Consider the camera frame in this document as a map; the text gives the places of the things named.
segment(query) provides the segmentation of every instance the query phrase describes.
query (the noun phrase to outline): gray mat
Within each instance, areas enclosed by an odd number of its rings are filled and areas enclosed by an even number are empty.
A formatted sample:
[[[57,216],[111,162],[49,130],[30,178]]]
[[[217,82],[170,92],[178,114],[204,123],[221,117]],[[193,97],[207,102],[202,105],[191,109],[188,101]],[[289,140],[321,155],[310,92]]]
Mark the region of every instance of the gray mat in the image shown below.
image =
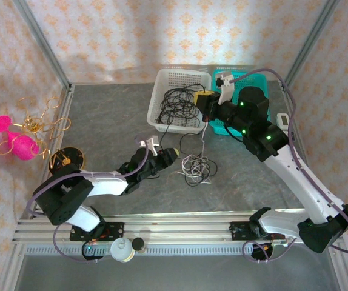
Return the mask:
[[[137,146],[136,135],[162,135],[146,121],[153,84],[77,85],[70,108],[72,126],[65,132],[62,146],[80,148],[86,156],[85,169],[112,171],[130,160]],[[286,105],[276,81],[269,82],[271,121]],[[164,147],[179,148],[181,135],[168,133]],[[282,180],[245,147],[229,136],[206,131],[205,154],[218,164],[212,184],[189,187],[177,161],[160,173],[159,179],[145,180],[127,196],[88,198],[102,215],[137,213],[177,213],[225,210],[255,210],[301,207]],[[200,136],[186,136],[183,150],[202,149]]]

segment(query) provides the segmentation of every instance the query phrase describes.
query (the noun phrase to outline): patterned wallpaper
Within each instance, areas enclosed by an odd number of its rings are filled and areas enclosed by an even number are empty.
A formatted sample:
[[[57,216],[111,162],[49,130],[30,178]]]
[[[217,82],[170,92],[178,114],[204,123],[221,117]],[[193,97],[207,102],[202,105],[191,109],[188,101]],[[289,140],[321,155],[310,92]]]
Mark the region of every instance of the patterned wallpaper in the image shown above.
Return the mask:
[[[160,64],[287,75],[326,0],[28,0],[71,82],[153,82]]]
[[[34,97],[30,109],[34,115],[44,110],[47,99],[60,94],[60,83],[13,2],[0,0],[0,115],[20,123],[25,111],[17,108],[18,99]],[[0,273],[17,220],[38,186],[41,164],[40,157],[23,162],[15,156],[0,156]]]
[[[348,202],[348,1],[338,4],[293,92],[309,164]],[[348,246],[348,232],[344,237]]]

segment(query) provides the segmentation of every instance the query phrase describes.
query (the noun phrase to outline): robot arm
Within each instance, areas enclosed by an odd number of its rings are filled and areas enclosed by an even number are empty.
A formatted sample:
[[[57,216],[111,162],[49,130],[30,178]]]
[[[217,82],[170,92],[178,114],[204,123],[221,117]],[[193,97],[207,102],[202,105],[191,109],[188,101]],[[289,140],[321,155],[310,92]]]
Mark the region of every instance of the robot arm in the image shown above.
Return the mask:
[[[84,232],[100,235],[97,233],[97,228],[103,218],[96,210],[83,206],[83,202],[91,196],[129,194],[139,187],[142,180],[155,176],[159,171],[172,165],[179,155],[178,150],[169,148],[157,152],[157,141],[158,137],[154,136],[147,140],[147,145],[144,141],[140,142],[142,147],[130,161],[112,173],[90,173],[78,169],[74,164],[68,164],[41,184],[34,191],[34,195],[66,175],[72,174],[74,177],[58,182],[44,191],[35,201],[53,225],[66,222],[81,228]],[[147,158],[146,162],[131,174],[141,165],[144,158]]]
[[[222,75],[223,80],[217,80],[217,84],[221,86],[221,94],[197,93],[195,102],[202,113],[203,121],[219,119],[227,127],[241,132],[247,150],[271,168],[305,208],[303,213],[296,214],[281,213],[264,207],[251,217],[251,229],[257,235],[281,233],[299,237],[314,252],[322,253],[348,229],[348,222],[333,206],[337,206],[348,216],[348,204],[345,205],[333,195],[295,151],[301,164],[298,168],[286,134],[267,120],[269,100],[263,91],[256,87],[245,87],[239,93],[239,105],[234,105],[230,102],[232,92],[227,89],[233,87],[230,83],[232,78],[229,78],[226,74]],[[303,170],[327,194],[332,205],[306,178]]]

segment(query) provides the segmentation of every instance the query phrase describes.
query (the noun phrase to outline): gray floor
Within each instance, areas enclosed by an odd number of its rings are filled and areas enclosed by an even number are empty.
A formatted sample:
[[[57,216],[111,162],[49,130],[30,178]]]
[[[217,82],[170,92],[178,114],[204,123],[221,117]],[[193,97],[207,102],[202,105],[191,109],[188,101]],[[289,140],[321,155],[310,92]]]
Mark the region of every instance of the gray floor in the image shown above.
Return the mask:
[[[112,171],[129,161],[137,146],[136,135],[159,135],[146,121],[153,84],[77,85],[69,117],[72,126],[65,132],[62,146],[80,148],[86,156],[85,169]],[[286,105],[276,81],[269,82],[271,121]],[[164,147],[179,148],[181,135],[168,133]],[[175,173],[180,161],[160,173],[159,179],[145,180],[127,196],[99,196],[86,200],[102,215],[176,213],[225,210],[255,210],[301,207],[287,186],[266,165],[229,136],[206,131],[206,156],[218,164],[212,184],[189,187]],[[183,150],[202,148],[200,136],[184,138]]]
[[[26,256],[15,290],[337,291],[336,282],[328,252],[319,255],[293,246],[269,264],[250,263],[242,256],[144,256],[87,266],[60,256]]]

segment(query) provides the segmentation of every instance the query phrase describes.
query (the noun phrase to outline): pink toy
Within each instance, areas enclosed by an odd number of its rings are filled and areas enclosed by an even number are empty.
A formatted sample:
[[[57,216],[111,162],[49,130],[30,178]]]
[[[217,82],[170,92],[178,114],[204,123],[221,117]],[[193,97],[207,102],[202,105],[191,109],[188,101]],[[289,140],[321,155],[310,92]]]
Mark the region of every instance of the pink toy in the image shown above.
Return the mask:
[[[13,153],[19,159],[28,161],[34,158],[39,153],[39,146],[28,135],[23,133],[11,132],[8,127],[11,125],[11,118],[9,116],[0,116],[0,133],[6,132],[7,140],[0,143],[8,144],[8,151],[6,153],[0,153],[0,155],[6,155]]]

